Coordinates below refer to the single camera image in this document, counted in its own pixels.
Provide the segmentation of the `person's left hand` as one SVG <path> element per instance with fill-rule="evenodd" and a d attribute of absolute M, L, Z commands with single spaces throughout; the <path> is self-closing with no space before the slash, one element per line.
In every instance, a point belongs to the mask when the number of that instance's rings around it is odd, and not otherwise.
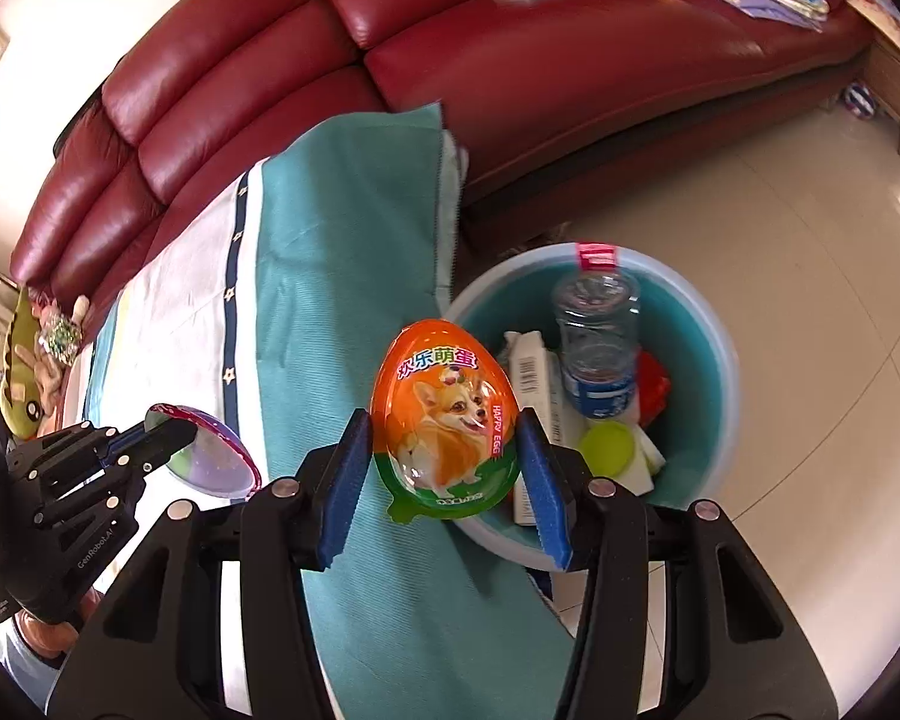
<path fill-rule="evenodd" d="M 77 606 L 76 619 L 79 624 L 75 626 L 71 621 L 60 622 L 59 624 L 46 624 L 40 621 L 38 617 L 30 614 L 28 611 L 22 610 L 14 616 L 19 634 L 22 635 L 23 642 L 29 645 L 38 656 L 53 660 L 60 655 L 66 655 L 73 650 L 79 639 L 82 626 L 86 624 L 87 619 L 95 613 L 98 605 L 102 600 L 102 593 L 96 589 L 90 589 L 80 600 Z"/>

